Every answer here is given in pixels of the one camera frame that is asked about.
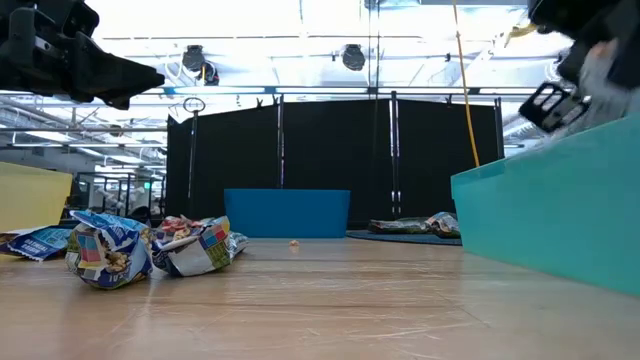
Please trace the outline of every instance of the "table surface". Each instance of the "table surface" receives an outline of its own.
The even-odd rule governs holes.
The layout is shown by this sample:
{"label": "table surface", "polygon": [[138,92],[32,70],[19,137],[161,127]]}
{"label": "table surface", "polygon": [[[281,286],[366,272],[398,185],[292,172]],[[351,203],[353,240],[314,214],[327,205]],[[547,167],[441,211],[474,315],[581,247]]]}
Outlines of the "table surface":
{"label": "table surface", "polygon": [[640,299],[465,254],[254,241],[225,270],[91,289],[0,260],[2,359],[638,359]]}

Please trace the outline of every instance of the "black partition wall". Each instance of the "black partition wall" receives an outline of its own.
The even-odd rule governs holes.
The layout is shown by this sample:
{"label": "black partition wall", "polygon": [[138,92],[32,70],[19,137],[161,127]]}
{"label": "black partition wall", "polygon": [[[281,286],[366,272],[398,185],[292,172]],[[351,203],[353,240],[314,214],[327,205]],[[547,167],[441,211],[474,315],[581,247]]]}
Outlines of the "black partition wall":
{"label": "black partition wall", "polygon": [[222,216],[224,189],[279,186],[276,106],[200,116],[189,201],[190,141],[182,142],[189,138],[184,134],[191,133],[192,123],[169,125],[167,174],[172,175],[167,182],[167,214],[189,214],[194,219]]}
{"label": "black partition wall", "polygon": [[[471,106],[471,118],[480,164],[498,160],[496,109]],[[399,100],[398,144],[400,216],[455,212],[450,178],[475,167],[465,106]]]}
{"label": "black partition wall", "polygon": [[286,104],[284,188],[350,190],[351,227],[391,218],[389,124],[388,100]]}

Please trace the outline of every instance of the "blue storage bin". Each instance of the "blue storage bin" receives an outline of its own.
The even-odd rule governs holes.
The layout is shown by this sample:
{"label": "blue storage bin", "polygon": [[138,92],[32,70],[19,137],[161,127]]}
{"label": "blue storage bin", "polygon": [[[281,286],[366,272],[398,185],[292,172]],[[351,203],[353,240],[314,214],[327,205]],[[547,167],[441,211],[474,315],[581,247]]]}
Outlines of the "blue storage bin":
{"label": "blue storage bin", "polygon": [[452,178],[462,243],[640,295],[640,115]]}
{"label": "blue storage bin", "polygon": [[343,238],[350,197],[346,190],[224,191],[231,230],[263,238]]}

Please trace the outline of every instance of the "blue mat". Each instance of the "blue mat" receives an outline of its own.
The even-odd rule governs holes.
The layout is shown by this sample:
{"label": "blue mat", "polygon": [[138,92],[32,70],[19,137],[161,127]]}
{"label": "blue mat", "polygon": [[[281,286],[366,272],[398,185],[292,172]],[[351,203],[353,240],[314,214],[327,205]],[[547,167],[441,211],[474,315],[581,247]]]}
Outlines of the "blue mat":
{"label": "blue mat", "polygon": [[431,234],[374,234],[367,230],[347,231],[347,236],[354,239],[390,241],[412,244],[454,245],[462,246],[460,239],[443,239]]}

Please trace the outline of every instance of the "plastic wrap on table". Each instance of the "plastic wrap on table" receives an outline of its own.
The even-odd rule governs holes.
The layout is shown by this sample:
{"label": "plastic wrap on table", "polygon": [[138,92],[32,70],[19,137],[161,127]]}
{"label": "plastic wrap on table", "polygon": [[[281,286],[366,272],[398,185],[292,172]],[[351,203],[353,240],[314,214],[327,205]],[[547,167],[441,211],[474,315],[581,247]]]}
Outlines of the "plastic wrap on table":
{"label": "plastic wrap on table", "polygon": [[460,237],[460,226],[458,225],[458,216],[456,214],[447,212],[437,213],[427,220],[427,224],[431,228],[431,231],[440,237]]}
{"label": "plastic wrap on table", "polygon": [[223,268],[248,245],[230,231],[229,219],[167,218],[156,231],[153,264],[174,276],[194,276]]}
{"label": "plastic wrap on table", "polygon": [[145,279],[153,270],[152,232],[131,219],[88,211],[72,211],[80,221],[69,239],[66,262],[84,282],[116,289]]}
{"label": "plastic wrap on table", "polygon": [[64,252],[71,229],[37,227],[0,234],[0,253],[42,261]]}
{"label": "plastic wrap on table", "polygon": [[428,234],[430,227],[427,224],[428,218],[405,218],[395,221],[371,220],[370,232],[376,234]]}

